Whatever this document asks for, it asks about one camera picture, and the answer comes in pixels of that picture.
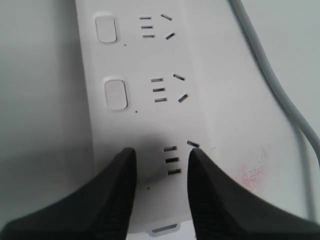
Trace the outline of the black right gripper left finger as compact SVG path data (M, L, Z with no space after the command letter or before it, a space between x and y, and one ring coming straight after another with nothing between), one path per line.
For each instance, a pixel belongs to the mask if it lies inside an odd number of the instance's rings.
M67 197L8 222L2 240L124 240L137 186L137 158L124 148Z

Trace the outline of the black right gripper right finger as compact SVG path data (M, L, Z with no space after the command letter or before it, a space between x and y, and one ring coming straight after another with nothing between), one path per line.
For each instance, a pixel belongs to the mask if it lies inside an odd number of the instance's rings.
M188 158L187 194L198 240L318 240L319 224L243 188L199 148Z

